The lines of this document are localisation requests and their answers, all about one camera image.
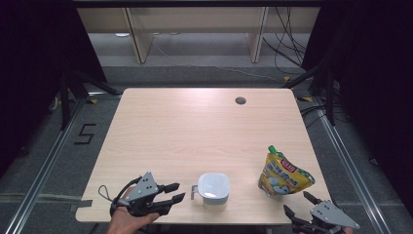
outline snack bag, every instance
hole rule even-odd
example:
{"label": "snack bag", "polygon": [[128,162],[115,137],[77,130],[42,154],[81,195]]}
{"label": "snack bag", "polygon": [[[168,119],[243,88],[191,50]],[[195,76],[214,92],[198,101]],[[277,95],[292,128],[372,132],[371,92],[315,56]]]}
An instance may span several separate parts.
{"label": "snack bag", "polygon": [[258,180],[258,187],[267,196],[293,194],[316,182],[309,173],[292,165],[273,145],[268,149],[270,153]]}

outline wire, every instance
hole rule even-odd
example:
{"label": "wire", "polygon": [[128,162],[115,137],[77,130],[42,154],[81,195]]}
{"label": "wire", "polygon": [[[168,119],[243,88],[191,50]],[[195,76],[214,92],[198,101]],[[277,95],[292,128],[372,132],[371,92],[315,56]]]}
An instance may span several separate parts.
{"label": "wire", "polygon": [[273,47],[272,45],[270,45],[270,43],[267,42],[267,40],[263,37],[262,40],[271,48],[273,49],[275,52],[277,52],[278,54],[280,54],[281,56],[283,56],[284,58],[288,59],[289,61],[291,61],[292,63],[294,63],[297,66],[301,66],[300,63],[296,62],[295,60],[293,60],[292,58],[288,57],[286,54],[282,53],[281,51],[277,50],[275,47]]}
{"label": "wire", "polygon": [[316,123],[317,120],[319,120],[323,116],[325,116],[325,114],[320,115],[317,119],[315,119],[313,122],[311,122],[309,125],[307,125],[306,129],[310,128],[314,123]]}
{"label": "wire", "polygon": [[289,37],[289,39],[290,39],[290,41],[291,41],[291,43],[292,43],[293,48],[290,48],[290,47],[288,47],[288,46],[286,46],[286,45],[285,45],[285,46],[286,46],[288,49],[291,49],[291,50],[294,51],[295,55],[297,56],[297,59],[298,59],[299,62],[301,63],[301,60],[303,59],[303,57],[301,56],[300,53],[304,53],[304,52],[298,50],[296,44],[298,44],[298,45],[299,45],[301,48],[303,48],[303,49],[305,49],[305,47],[302,46],[300,43],[298,43],[298,42],[293,38],[293,36],[292,36],[292,27],[291,27],[291,20],[290,20],[290,17],[291,17],[291,8],[287,7],[287,22],[286,22],[286,23],[284,23],[284,20],[282,19],[282,16],[281,16],[281,14],[280,14],[280,12],[279,12],[279,9],[278,9],[277,7],[276,7],[276,11],[277,11],[277,14],[278,14],[278,16],[279,16],[279,19],[280,19],[280,21],[281,21],[281,23],[282,23],[282,27],[283,27],[283,29],[284,29],[281,39],[278,37],[278,35],[277,35],[277,33],[276,33],[276,37],[277,37],[277,39],[280,41],[280,42],[279,42],[279,45],[278,45],[278,48],[280,47],[281,44],[285,45],[282,40],[283,40],[283,38],[284,38],[284,36],[285,36],[285,34],[286,34],[286,35]]}
{"label": "wire", "polygon": [[[105,197],[103,194],[100,193],[100,188],[102,188],[102,187],[103,187],[103,188],[105,189],[105,191],[106,191],[106,197]],[[106,185],[100,185],[100,187],[99,187],[99,189],[97,190],[97,192],[99,193],[99,195],[100,195],[102,198],[108,200],[109,202],[112,202],[112,201],[113,201],[113,200],[110,199],[110,197],[109,197],[109,192],[107,191]]]}
{"label": "wire", "polygon": [[[154,45],[154,46],[158,49],[158,51],[160,51],[164,56],[169,57],[169,55],[168,55],[167,53],[165,53],[163,50],[161,50],[161,48],[159,48],[158,45],[156,45],[155,42],[152,42],[152,45]],[[176,65],[176,66],[195,66],[195,67],[200,67],[200,66],[194,65],[194,64],[178,64],[178,63],[175,63],[175,62],[173,62],[173,61],[170,61],[170,63],[172,63],[173,65]],[[212,66],[212,67],[218,68],[218,69],[221,69],[221,70],[226,70],[226,71],[239,72],[239,73],[241,73],[241,74],[248,75],[248,76],[252,76],[252,77],[267,78],[267,79],[271,79],[271,80],[274,80],[274,81],[279,82],[279,83],[284,83],[283,80],[281,80],[281,79],[276,79],[276,78],[273,78],[273,77],[271,77],[271,76],[264,76],[264,75],[252,74],[252,73],[244,72],[244,71],[241,71],[241,70],[225,68],[225,67],[222,67],[222,66]]]}

